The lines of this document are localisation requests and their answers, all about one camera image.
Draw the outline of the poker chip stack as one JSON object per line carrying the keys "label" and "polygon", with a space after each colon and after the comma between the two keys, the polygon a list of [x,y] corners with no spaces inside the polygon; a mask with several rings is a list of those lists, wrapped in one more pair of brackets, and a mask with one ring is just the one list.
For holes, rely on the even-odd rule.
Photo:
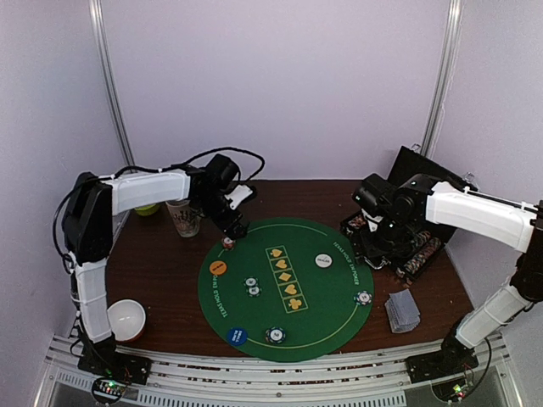
{"label": "poker chip stack", "polygon": [[232,240],[232,239],[229,238],[229,237],[224,237],[224,238],[221,240],[221,244],[222,244],[222,247],[223,247],[225,250],[232,250],[232,249],[235,247],[236,241],[235,241],[235,240]]}
{"label": "poker chip stack", "polygon": [[286,339],[286,331],[281,327],[270,327],[266,330],[265,340],[270,344],[280,344]]}
{"label": "poker chip stack", "polygon": [[250,297],[258,297],[261,294],[261,288],[258,280],[255,277],[247,277],[244,279],[244,287],[246,293]]}

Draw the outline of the poker chip stack edge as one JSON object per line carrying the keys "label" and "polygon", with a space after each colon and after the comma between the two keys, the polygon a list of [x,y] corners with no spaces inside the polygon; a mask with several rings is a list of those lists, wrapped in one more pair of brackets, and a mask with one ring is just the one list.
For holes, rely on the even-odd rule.
{"label": "poker chip stack edge", "polygon": [[357,305],[367,306],[372,303],[372,294],[366,290],[360,291],[354,296],[354,301]]}

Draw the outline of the poker chip stack front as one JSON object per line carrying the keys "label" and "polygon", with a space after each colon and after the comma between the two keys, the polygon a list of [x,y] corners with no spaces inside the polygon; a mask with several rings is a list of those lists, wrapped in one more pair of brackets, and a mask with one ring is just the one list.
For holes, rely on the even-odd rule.
{"label": "poker chip stack front", "polygon": [[280,344],[286,339],[286,331],[281,327],[270,327],[266,330],[265,340],[270,344]]}

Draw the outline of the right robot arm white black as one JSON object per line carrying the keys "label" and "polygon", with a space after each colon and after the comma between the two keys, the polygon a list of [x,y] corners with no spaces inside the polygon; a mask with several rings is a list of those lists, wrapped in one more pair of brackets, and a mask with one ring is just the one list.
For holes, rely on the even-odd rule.
{"label": "right robot arm white black", "polygon": [[542,300],[542,206],[498,198],[467,183],[416,174],[395,186],[377,174],[352,198],[369,222],[361,234],[363,259],[392,261],[416,252],[425,226],[456,230],[449,254],[467,284],[494,288],[453,328],[435,367],[446,375],[467,361],[467,349]]}

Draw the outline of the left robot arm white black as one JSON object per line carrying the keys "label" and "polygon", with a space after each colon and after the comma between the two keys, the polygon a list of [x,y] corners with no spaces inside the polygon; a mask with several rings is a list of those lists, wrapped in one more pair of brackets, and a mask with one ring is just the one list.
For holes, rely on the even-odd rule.
{"label": "left robot arm white black", "polygon": [[110,176],[83,172],[77,176],[61,226],[70,273],[76,282],[82,330],[95,345],[87,358],[103,376],[114,376],[122,367],[120,355],[103,344],[114,341],[105,274],[116,243],[115,217],[150,204],[187,200],[224,236],[238,240],[247,235],[249,227],[239,207],[255,194],[252,186],[241,183],[230,187],[209,171],[190,166]]}

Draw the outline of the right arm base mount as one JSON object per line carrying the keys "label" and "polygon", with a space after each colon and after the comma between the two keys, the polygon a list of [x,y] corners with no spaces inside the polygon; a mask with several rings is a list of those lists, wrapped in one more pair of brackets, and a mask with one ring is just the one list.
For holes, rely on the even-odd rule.
{"label": "right arm base mount", "polygon": [[479,361],[473,351],[439,350],[406,358],[406,369],[411,383],[440,379],[462,373],[464,368],[475,368]]}

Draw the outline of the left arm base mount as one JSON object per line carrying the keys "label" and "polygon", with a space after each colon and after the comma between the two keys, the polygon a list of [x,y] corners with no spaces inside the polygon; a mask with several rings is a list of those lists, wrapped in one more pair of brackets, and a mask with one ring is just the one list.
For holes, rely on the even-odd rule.
{"label": "left arm base mount", "polygon": [[117,351],[99,353],[91,345],[83,347],[78,368],[125,384],[145,385],[152,365],[151,359]]}

